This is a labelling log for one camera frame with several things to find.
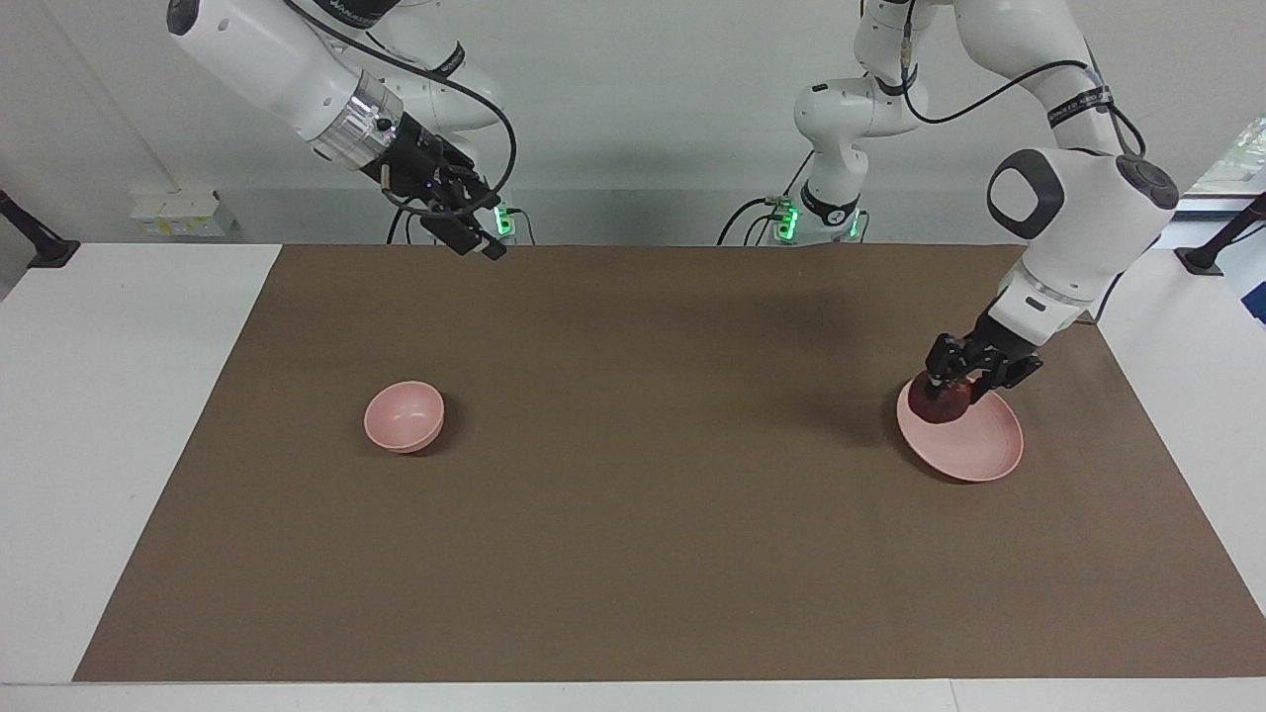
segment window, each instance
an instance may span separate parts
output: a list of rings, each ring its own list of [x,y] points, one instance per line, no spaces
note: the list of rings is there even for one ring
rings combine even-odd
[[[1191,188],[1190,195],[1257,195],[1266,191],[1266,115],[1255,120],[1236,144]]]

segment white table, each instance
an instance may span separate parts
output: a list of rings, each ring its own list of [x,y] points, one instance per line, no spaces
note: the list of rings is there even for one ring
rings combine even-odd
[[[89,245],[0,304],[0,709],[1266,709],[1266,679],[70,684],[277,253]],[[1122,281],[1104,332],[1262,606],[1266,332],[1169,252]]]

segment pink bowl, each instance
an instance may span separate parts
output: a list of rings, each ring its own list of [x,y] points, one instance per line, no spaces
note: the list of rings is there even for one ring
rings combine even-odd
[[[398,383],[373,397],[365,409],[365,435],[373,445],[399,455],[423,450],[443,427],[444,398],[424,383]]]

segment wall outlet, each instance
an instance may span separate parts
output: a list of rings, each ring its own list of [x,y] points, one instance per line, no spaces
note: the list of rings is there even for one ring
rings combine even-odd
[[[237,218],[215,191],[137,195],[132,219],[152,237],[228,237]]]

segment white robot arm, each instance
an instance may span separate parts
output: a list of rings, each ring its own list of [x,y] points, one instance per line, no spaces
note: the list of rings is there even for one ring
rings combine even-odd
[[[495,84],[466,62],[434,0],[304,0],[347,37],[382,20],[384,51],[429,76],[461,75],[496,105]],[[384,80],[353,63],[347,46],[310,24],[296,0],[170,0],[167,27],[181,47],[256,106],[284,119],[323,158],[377,181],[398,204],[420,200],[423,227],[461,255],[496,260],[505,247],[475,217],[500,203],[452,132],[498,120],[436,81],[405,72]],[[418,118],[406,111],[405,100]],[[448,138],[439,136],[441,132]]]
[[[912,62],[941,5],[953,6],[976,63],[1019,80],[1041,101],[1060,148],[1012,155],[989,185],[990,213],[1029,248],[976,328],[965,338],[942,334],[928,356],[910,405],[933,422],[956,419],[1039,369],[1037,348],[1105,295],[1179,200],[1165,171],[1124,147],[1112,92],[1063,0],[871,0],[855,44],[867,73],[810,86],[796,103],[796,125],[815,152],[796,196],[801,224],[844,229],[868,167],[855,142],[927,120],[927,90]],[[1017,177],[1037,199],[1028,215],[995,201],[995,186]],[[968,398],[942,398],[948,390]]]

